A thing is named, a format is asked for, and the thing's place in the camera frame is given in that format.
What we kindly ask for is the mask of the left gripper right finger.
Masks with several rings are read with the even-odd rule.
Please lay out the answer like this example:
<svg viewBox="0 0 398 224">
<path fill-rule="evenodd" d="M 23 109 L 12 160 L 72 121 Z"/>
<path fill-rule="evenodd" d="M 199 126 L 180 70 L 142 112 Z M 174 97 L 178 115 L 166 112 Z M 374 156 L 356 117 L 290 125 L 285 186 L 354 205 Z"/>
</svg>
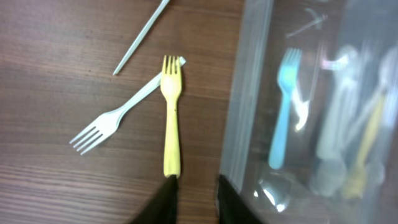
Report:
<svg viewBox="0 0 398 224">
<path fill-rule="evenodd" d="M 218 177 L 217 199 L 219 224 L 262 224 L 222 174 Z"/>
</svg>

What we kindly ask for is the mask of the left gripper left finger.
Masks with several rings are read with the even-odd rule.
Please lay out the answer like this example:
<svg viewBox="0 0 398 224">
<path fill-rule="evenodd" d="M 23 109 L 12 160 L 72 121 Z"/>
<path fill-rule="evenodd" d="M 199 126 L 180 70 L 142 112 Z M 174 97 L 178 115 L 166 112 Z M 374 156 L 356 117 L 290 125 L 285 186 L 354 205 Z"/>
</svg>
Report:
<svg viewBox="0 0 398 224">
<path fill-rule="evenodd" d="M 178 180 L 171 175 L 130 224 L 176 224 L 177 204 Z"/>
</svg>

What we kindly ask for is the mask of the yellow plastic spoon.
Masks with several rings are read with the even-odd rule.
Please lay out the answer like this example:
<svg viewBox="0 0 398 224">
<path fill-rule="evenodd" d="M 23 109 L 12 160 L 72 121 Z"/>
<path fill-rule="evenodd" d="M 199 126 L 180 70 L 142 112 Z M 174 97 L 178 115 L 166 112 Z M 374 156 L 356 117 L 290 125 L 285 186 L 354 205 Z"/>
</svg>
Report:
<svg viewBox="0 0 398 224">
<path fill-rule="evenodd" d="M 341 190 L 341 196 L 346 200 L 361 198 L 364 192 L 367 179 L 366 160 L 379 131 L 385 100 L 385 95 L 382 95 L 378 99 L 376 106 L 368 119 L 354 166 L 347 176 L 346 182 Z"/>
</svg>

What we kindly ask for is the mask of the yellow plastic fork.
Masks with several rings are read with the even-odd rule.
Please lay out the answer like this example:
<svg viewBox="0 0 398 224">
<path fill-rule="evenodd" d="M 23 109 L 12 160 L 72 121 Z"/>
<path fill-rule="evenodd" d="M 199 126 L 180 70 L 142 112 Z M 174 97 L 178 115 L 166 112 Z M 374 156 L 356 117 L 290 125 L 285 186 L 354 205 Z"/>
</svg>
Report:
<svg viewBox="0 0 398 224">
<path fill-rule="evenodd" d="M 178 178 L 181 174 L 181 162 L 177 105 L 182 92 L 182 73 L 178 56 L 164 56 L 160 89 L 167 103 L 163 171 L 165 177 L 175 175 Z"/>
</svg>

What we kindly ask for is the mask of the light blue plastic fork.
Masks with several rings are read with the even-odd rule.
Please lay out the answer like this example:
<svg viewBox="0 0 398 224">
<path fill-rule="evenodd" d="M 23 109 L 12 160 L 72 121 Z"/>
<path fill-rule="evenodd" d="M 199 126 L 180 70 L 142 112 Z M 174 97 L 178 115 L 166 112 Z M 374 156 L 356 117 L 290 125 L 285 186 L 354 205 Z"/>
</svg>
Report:
<svg viewBox="0 0 398 224">
<path fill-rule="evenodd" d="M 289 127 L 290 101 L 292 93 L 296 88 L 301 56 L 302 51 L 300 49 L 288 48 L 285 51 L 277 74 L 277 84 L 281 90 L 282 98 L 268 160 L 270 168 L 274 170 L 280 169 L 284 164 Z"/>
</svg>

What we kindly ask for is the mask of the curved white plastic fork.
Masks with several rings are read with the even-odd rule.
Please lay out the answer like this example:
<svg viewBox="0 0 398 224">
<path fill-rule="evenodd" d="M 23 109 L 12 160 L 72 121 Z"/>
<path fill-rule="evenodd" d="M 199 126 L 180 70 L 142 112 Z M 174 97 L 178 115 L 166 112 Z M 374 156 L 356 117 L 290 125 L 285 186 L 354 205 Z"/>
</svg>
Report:
<svg viewBox="0 0 398 224">
<path fill-rule="evenodd" d="M 157 9 L 154 11 L 154 13 L 151 15 L 151 17 L 146 22 L 144 27 L 141 29 L 140 33 L 137 35 L 131 46 L 128 48 L 127 52 L 124 54 L 118 66 L 115 68 L 113 76 L 117 75 L 122 70 L 123 66 L 127 63 L 131 55 L 136 51 L 140 43 L 143 41 L 144 37 L 147 35 L 149 30 L 154 25 L 155 21 L 160 16 L 162 11 L 166 8 L 169 2 L 170 0 L 161 0 Z"/>
</svg>

